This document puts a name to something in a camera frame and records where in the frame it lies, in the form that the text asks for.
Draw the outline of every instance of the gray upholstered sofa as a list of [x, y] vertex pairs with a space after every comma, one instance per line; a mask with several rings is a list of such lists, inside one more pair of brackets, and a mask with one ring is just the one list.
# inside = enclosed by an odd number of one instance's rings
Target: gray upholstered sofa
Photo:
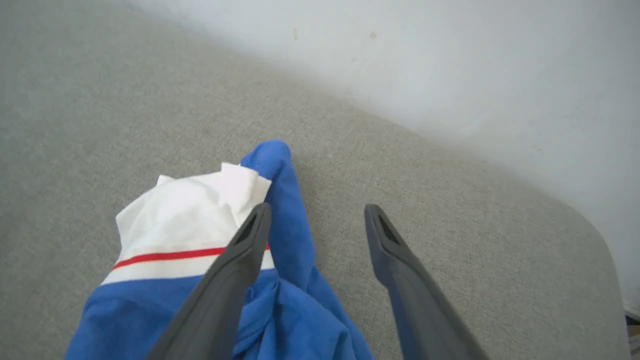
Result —
[[0, 353], [59, 358], [159, 174], [281, 138], [317, 266], [379, 359], [400, 357], [363, 205], [381, 204], [494, 359], [628, 356], [616, 271], [576, 211], [464, 154], [118, 3], [0, 4]]

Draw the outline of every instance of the folded shirt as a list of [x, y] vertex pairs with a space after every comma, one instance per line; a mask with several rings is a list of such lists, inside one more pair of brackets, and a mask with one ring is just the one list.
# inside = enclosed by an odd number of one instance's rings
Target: folded shirt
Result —
[[269, 249], [246, 292], [234, 359], [372, 359], [314, 266], [289, 148], [258, 145], [240, 165], [172, 179], [116, 216], [122, 251], [89, 296], [66, 359], [143, 359], [253, 207], [271, 206]]

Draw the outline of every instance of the white fabric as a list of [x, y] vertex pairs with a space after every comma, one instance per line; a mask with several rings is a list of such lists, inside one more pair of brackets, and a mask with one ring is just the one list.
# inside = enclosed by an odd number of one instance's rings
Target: white fabric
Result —
[[[256, 171], [228, 163], [212, 174], [160, 175], [116, 216], [122, 250], [103, 284], [204, 274], [270, 186]], [[262, 268], [273, 268], [269, 250]]]

